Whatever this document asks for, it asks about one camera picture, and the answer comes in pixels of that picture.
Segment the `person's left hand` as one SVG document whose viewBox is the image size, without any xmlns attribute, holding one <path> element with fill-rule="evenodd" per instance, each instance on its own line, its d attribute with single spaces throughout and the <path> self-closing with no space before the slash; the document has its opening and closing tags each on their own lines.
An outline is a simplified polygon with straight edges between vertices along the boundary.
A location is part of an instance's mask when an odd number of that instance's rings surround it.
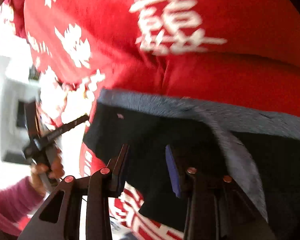
<svg viewBox="0 0 300 240">
<path fill-rule="evenodd" d="M 45 196 L 47 187 L 44 185 L 41 175 L 47 175 L 50 179 L 61 179 L 64 176 L 64 167 L 62 164 L 62 158 L 60 155 L 55 157 L 51 167 L 47 167 L 45 164 L 32 164 L 31 165 L 31 176 L 30 184 L 37 193 L 41 196 Z"/>
</svg>

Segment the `pink sleeved left forearm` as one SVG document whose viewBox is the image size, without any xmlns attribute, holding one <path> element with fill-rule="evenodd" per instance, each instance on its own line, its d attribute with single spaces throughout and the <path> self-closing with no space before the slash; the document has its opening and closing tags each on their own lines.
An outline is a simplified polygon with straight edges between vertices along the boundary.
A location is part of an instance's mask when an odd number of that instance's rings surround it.
<svg viewBox="0 0 300 240">
<path fill-rule="evenodd" d="M 43 199 L 31 185 L 29 177 L 0 190 L 0 230 L 6 235 L 18 237 L 21 233 L 19 221 L 37 208 Z"/>
</svg>

